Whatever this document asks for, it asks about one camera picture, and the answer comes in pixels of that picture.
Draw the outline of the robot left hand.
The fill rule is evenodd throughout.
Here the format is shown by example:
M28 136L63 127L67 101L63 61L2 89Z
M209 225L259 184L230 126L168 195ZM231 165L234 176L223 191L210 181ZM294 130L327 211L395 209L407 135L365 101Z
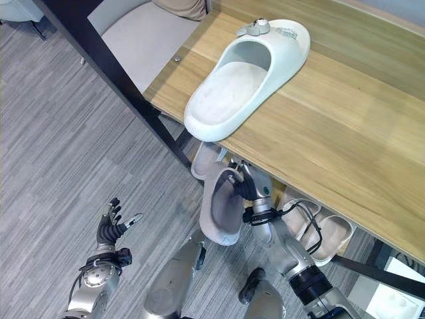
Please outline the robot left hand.
M96 252L112 253L116 251L117 240L143 218L143 213L136 213L124 222L120 222L120 200L112 198L101 211L101 218L96 231Z

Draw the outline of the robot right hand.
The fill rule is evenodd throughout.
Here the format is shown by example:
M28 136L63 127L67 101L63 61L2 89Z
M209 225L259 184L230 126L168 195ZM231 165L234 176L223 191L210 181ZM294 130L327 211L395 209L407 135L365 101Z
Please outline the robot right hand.
M236 166L242 181L233 182L235 192L252 203L253 215L265 213L272 208L272 180L262 169L242 160Z

